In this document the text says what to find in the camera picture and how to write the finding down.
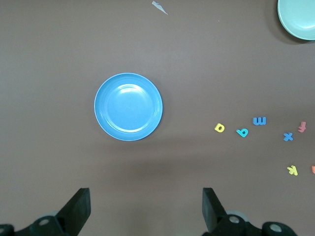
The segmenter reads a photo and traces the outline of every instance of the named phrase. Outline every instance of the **yellow foam letter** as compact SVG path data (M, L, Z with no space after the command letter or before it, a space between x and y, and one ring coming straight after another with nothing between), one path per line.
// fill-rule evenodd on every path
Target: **yellow foam letter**
M220 123L218 123L215 127L215 130L218 131L219 133L222 133L224 129L225 129L224 125Z

